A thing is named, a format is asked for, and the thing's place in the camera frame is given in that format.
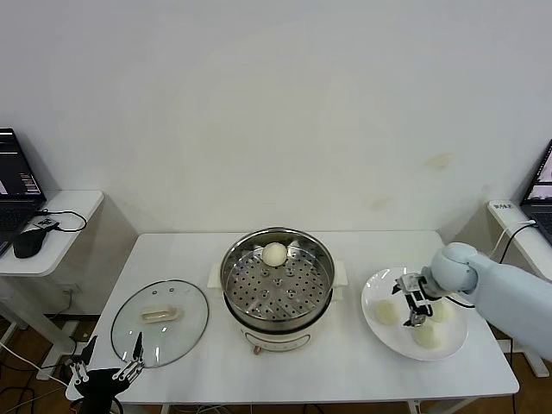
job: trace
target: black mouse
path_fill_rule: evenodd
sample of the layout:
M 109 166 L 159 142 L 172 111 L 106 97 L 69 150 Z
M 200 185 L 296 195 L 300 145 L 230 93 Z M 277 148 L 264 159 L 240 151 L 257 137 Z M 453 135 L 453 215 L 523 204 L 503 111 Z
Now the black mouse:
M 14 239 L 14 255 L 19 259 L 33 257 L 41 251 L 47 229 L 35 229 L 21 233 Z

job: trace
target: white plate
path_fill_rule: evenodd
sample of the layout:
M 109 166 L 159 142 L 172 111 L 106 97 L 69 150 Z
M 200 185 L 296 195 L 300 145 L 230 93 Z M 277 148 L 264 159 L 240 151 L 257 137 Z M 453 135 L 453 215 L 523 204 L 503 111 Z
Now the white plate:
M 402 326 L 410 315 L 410 309 L 406 303 L 405 295 L 398 292 L 391 294 L 395 286 L 395 279 L 407 274 L 417 272 L 417 269 L 406 267 L 392 267 L 384 269 L 372 276 L 362 289 L 362 311 L 368 325 L 376 336 L 389 348 L 398 353 L 419 361 L 437 361 L 454 355 L 466 341 L 467 323 L 463 313 L 457 305 L 450 303 L 454 316 L 445 323 L 432 323 L 436 333 L 441 338 L 441 345 L 437 348 L 427 349 L 419 346 L 412 338 L 412 328 Z M 381 299 L 389 299 L 397 306 L 401 323 L 397 326 L 387 326 L 380 323 L 375 316 L 374 306 Z

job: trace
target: laptop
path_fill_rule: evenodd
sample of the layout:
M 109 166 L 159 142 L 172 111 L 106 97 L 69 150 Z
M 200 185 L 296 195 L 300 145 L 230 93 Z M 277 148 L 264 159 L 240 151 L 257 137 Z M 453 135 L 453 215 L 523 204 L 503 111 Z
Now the laptop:
M 552 141 L 520 204 L 525 215 L 535 220 L 539 231 L 552 244 Z
M 45 202 L 16 133 L 0 128 L 0 254 Z

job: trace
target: metal rim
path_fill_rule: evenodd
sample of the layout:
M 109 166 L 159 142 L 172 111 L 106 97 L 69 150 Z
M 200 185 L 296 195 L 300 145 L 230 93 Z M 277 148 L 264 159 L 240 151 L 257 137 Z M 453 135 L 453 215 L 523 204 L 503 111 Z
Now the metal rim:
M 193 343 L 193 345 L 191 346 L 190 349 L 188 349 L 187 352 L 185 352 L 184 354 L 182 354 L 181 356 L 179 356 L 177 359 L 175 360 L 172 360 L 170 362 L 167 362 L 167 364 L 162 364 L 162 365 L 157 365 L 155 367 L 144 367 L 144 369 L 153 369 L 153 368 L 160 368 L 160 367 L 164 367 L 166 365 L 169 365 L 175 361 L 178 361 L 180 358 L 182 358 L 183 356 L 187 355 L 190 353 L 190 351 L 192 351 L 196 345 L 198 344 L 199 340 L 202 338 L 202 336 L 204 335 L 205 333 L 205 330 L 207 329 L 207 324 L 209 323 L 209 317 L 210 317 L 210 308 L 209 308 L 209 301 L 207 300 L 207 297 L 205 296 L 204 292 L 199 289 L 198 286 L 194 285 L 193 283 L 191 282 L 188 282 L 186 280 L 182 280 L 182 279 L 165 279 L 165 280 L 158 280 L 156 282 L 153 282 L 153 283 L 150 283 L 149 285 L 145 285 L 144 287 L 142 287 L 140 290 L 138 290 L 137 292 L 135 292 L 134 295 L 132 295 L 130 298 L 128 298 L 124 304 L 121 305 L 121 307 L 119 308 L 119 310 L 117 311 L 115 317 L 113 318 L 113 322 L 111 323 L 111 329 L 110 329 L 110 342 L 111 342 L 111 347 L 113 348 L 113 352 L 115 352 L 115 355 L 117 355 L 117 357 L 121 360 L 121 361 L 124 361 L 124 359 L 118 354 L 117 350 L 115 349 L 115 344 L 113 343 L 113 327 L 115 326 L 115 321 L 117 320 L 117 317 L 119 316 L 119 314 L 121 313 L 122 309 L 124 308 L 124 306 L 130 302 L 130 300 L 132 300 L 132 298 L 134 298 L 138 293 L 140 293 L 141 291 L 143 291 L 144 289 L 147 289 L 148 287 L 151 287 L 153 285 L 158 285 L 159 283 L 165 283 L 165 282 L 183 282 L 183 283 L 186 283 L 187 285 L 192 285 L 193 287 L 195 287 L 196 289 L 198 289 L 198 291 L 202 294 L 202 296 L 204 297 L 205 299 L 205 305 L 207 306 L 207 319 L 205 319 L 205 326 L 203 328 L 203 330 L 201 331 L 201 333 L 199 334 L 198 336 L 198 339 Z

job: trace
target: lid handle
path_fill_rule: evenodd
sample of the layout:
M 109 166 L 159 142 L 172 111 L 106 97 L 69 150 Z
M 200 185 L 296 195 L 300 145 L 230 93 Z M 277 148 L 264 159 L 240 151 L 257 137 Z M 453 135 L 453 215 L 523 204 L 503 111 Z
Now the lid handle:
M 158 304 L 144 308 L 140 314 L 142 323 L 156 323 L 173 321 L 182 314 L 182 311 L 169 304 Z

